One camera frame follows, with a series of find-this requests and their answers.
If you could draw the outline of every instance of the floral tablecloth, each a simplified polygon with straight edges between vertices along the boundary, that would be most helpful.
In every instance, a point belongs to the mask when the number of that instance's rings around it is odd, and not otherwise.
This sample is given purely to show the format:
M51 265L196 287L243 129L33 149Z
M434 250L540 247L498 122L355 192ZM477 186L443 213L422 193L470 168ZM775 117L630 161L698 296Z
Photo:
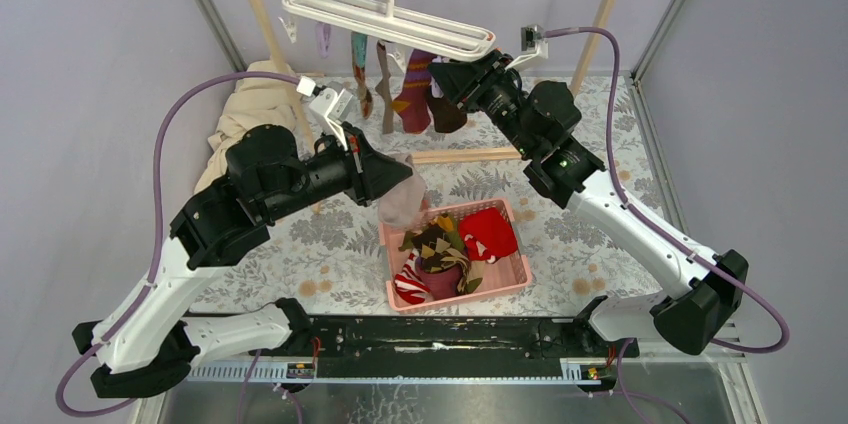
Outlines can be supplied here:
M333 80L355 86L352 78ZM530 89L534 81L525 79L524 88ZM375 101L373 114L364 120L354 109L348 121L363 129L381 152L508 145L484 114L469 116L466 127L449 135L435 133L432 126L421 135L403 134L395 116L396 132L382 135L383 102L373 92L375 84L376 80L368 80ZM393 78L393 95L400 93L400 86L401 80ZM609 88L609 78L589 77L576 99L583 120L574 135L604 161ZM621 81L615 111L619 177L645 204L662 214L630 96ZM316 127L315 132L318 135L320 130ZM299 145L306 148L306 143ZM659 289L650 274L599 229L536 194L522 173L526 165L521 161L495 161L418 168L434 207L506 197L515 211L522 252L533 272L532 284L518 294L426 314L569 316L596 295L641 295ZM328 199L317 214L305 209L288 216L270 229L270 242L250 252L239 266L206 289L192 310L243 312L280 297L296 297L310 313L392 314L385 284L390 276L377 224L376 205L357 207L345 196Z

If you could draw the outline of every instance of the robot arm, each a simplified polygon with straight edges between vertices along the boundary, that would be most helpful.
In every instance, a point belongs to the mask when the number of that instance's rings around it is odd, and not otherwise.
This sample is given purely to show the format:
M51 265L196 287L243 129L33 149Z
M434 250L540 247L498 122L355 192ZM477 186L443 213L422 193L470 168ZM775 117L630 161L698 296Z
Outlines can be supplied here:
M544 58L547 49L540 44L531 58ZM593 329L606 341L660 335L683 352L699 354L738 307L741 292L693 263L626 207L637 206L743 282L747 262L732 250L715 255L632 196L623 202L603 163L571 135L581 114L568 87L543 81L529 93L521 89L517 70L531 58L516 62L493 51L472 63L433 63L429 70L453 104L485 112L530 161L524 173L540 195L596 224L662 286L649 296L596 298L581 312ZM331 87L310 105L327 134L306 161L298 159L294 136L285 128L261 126L247 133L227 152L227 174L193 196L171 223L153 283L141 279L106 320L77 326L73 335L80 353L103 344L96 352L102 365L92 375L98 396L150 397L206 362L260 348L298 352L308 345L310 321L294 299L227 318L183 315L212 281L269 239L266 226L340 192L368 205L411 175L407 166L374 151L359 129L341 123L351 99L341 87ZM145 286L151 287L147 299L102 342Z
M333 118L344 114L351 98L341 88L328 88L316 100ZM305 161L298 159L291 131L279 126L254 128L227 151L227 174L189 199L171 222L153 283L143 277L108 318L74 330L78 350L88 351L142 288L151 287L96 352L102 365L92 383L99 397L150 397L206 362L309 345L310 321L294 299L226 318L183 315L213 281L269 239L267 226L275 221L340 192L367 206L412 175L406 165L376 152L359 129L337 126L335 136L316 141L315 155Z
M600 159L572 137L581 114L568 86L542 81L529 92L521 88L517 69L547 54L540 35L537 28L525 29L522 48L529 53L517 59L493 51L471 63L433 63L429 70L445 97L466 112L484 112L522 159L530 161L524 174L540 195L606 232L662 287L649 296L595 299L581 313L589 316L594 330L607 341L661 336L683 352L700 354L738 308L742 292L693 262L694 254L684 255L670 245L628 206L636 206L663 231L686 242L698 256L710 256L712 264L741 282L747 261L733 250L716 255L638 199L627 195L622 200Z

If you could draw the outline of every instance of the pink basket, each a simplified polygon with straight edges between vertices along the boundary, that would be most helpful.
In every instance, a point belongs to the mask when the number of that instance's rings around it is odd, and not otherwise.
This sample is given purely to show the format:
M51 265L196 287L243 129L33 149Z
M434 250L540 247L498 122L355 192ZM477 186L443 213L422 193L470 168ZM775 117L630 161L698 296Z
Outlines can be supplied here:
M393 229L385 224L380 224L380 245L386 248L386 257L389 261L389 276L393 278L395 274L400 272L403 264L406 262L409 253L399 251L398 247L403 243L403 235L407 230L423 229L436 216L443 212L450 212L458 220L494 207L500 211L501 216L510 222L512 232L515 232L515 216L512 214L512 207L506 199L495 198L486 199L483 201L468 202L456 206L439 207L436 209L428 209L424 211L418 221L408 229ZM479 301L489 297L503 296L506 294L514 294L527 287L533 280L533 274L530 272L530 265L527 263L527 258L521 255L521 240L519 239L519 250L512 255L500 259L491 266L486 266L486 271L483 274L483 283L472 293L465 296L451 297L449 299L441 299L438 301L425 302L423 304L409 304L401 299L392 281L386 282L386 291L389 293L389 305L392 309L402 314L420 312L427 309L436 309L439 307L452 306L469 301Z

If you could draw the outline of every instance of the red sock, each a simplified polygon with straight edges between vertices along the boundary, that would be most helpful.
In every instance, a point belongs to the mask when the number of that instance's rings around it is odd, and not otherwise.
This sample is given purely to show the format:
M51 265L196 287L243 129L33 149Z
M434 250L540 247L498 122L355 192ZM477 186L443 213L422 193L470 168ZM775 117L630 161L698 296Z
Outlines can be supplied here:
M403 130L409 134L420 134L430 125L430 113L427 112L427 90L432 76L427 65L435 59L434 54L415 49L409 56L406 77L403 78L403 90L392 101L392 109L403 120Z

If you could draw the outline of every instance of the beige towel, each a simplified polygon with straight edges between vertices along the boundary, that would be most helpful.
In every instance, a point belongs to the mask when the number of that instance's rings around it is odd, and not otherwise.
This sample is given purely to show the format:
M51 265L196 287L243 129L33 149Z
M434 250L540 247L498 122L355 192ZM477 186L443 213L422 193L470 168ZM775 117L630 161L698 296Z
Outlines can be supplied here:
M277 72L271 61L254 62L248 71ZM291 67L281 71L295 75ZM271 79L242 79L236 83L235 91L230 94L224 105L224 112L218 119L218 128L209 136L212 157L206 170L197 181L194 192L198 193L215 179L227 172L227 149L241 140L242 136L256 126L273 124L284 126L294 132L295 120L292 106L299 106L300 94L295 86Z

